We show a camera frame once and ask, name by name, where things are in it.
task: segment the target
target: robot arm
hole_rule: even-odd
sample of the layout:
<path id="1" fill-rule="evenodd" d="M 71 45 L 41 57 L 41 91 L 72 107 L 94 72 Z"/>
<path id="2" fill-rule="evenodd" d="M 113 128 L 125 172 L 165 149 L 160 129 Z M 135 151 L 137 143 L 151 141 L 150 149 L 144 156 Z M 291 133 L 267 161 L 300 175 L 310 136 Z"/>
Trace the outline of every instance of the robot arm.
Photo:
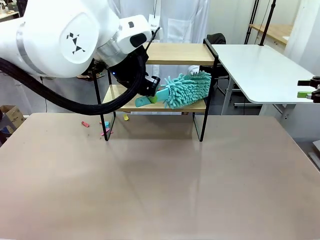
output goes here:
<path id="1" fill-rule="evenodd" d="M 139 71 L 145 71 L 148 55 L 142 44 L 152 37 L 144 16 L 119 19 L 108 0 L 64 0 L 61 6 L 29 0 L 24 17 L 0 23 L 6 33 L 0 58 L 30 75 L 58 78 L 80 75 L 95 58 L 127 88 L 138 80 L 135 76 L 143 76 L 136 93 L 154 96 L 160 80 L 137 72 L 141 59 Z"/>

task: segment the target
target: pink eraser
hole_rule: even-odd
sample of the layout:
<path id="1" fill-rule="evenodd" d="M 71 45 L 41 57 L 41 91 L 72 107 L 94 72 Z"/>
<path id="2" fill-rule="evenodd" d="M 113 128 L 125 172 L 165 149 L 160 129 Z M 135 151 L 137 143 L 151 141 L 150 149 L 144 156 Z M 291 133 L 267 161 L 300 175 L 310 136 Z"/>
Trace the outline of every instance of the pink eraser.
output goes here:
<path id="1" fill-rule="evenodd" d="M 83 126 L 85 126 L 86 128 L 90 127 L 90 125 L 88 123 L 86 123 L 85 121 L 81 122 Z"/>

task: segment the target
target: logo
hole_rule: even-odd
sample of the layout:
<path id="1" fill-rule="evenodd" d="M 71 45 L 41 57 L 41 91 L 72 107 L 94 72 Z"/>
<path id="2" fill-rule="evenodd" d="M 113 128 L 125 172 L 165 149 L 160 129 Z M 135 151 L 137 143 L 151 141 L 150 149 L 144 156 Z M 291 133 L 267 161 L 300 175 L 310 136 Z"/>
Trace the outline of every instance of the logo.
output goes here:
<path id="1" fill-rule="evenodd" d="M 75 36 L 72 32 L 70 32 L 70 34 L 66 36 L 66 39 L 69 39 L 69 38 L 72 39 L 72 41 L 73 41 L 73 43 L 74 43 L 74 45 L 75 45 L 75 50 L 72 52 L 73 55 L 74 55 L 76 52 L 80 51 L 80 50 L 82 50 L 83 52 L 85 52 L 85 50 L 83 50 L 82 47 L 77 46 L 78 37 L 79 37 L 79 34 L 78 34 L 77 36 Z"/>

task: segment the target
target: clamp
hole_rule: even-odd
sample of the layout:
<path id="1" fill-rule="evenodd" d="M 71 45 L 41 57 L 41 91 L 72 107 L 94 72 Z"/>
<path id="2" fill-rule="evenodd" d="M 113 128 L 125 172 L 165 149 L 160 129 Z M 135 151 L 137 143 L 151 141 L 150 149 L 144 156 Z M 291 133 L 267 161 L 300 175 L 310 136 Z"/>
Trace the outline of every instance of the clamp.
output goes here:
<path id="1" fill-rule="evenodd" d="M 314 76 L 310 80 L 298 81 L 298 86 L 310 86 L 316 89 L 316 91 L 300 91 L 297 97 L 300 99 L 313 100 L 315 104 L 320 103 L 320 76 Z"/>

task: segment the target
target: debris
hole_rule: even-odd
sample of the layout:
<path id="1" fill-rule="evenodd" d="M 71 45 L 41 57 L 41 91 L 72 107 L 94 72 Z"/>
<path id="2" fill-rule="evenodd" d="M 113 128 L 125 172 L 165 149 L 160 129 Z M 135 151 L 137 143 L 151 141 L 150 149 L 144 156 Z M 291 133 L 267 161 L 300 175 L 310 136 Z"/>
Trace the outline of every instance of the debris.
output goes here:
<path id="1" fill-rule="evenodd" d="M 90 127 L 90 125 L 89 125 L 88 123 L 86 123 L 85 121 L 82 121 L 81 123 L 82 123 L 82 125 L 85 126 L 86 128 L 89 128 L 89 127 Z"/>
<path id="2" fill-rule="evenodd" d="M 105 129 L 106 130 L 106 132 L 108 133 L 109 131 L 110 131 L 110 128 L 106 128 Z"/>
<path id="3" fill-rule="evenodd" d="M 104 125 L 105 125 L 105 127 L 106 127 L 106 128 L 109 128 L 110 123 L 109 123 L 108 121 L 105 121 L 105 122 L 104 122 Z"/>
<path id="4" fill-rule="evenodd" d="M 129 120 L 129 117 L 128 117 L 127 114 L 124 114 L 124 115 L 123 115 L 123 118 L 124 118 L 125 121 L 128 121 L 128 120 Z"/>

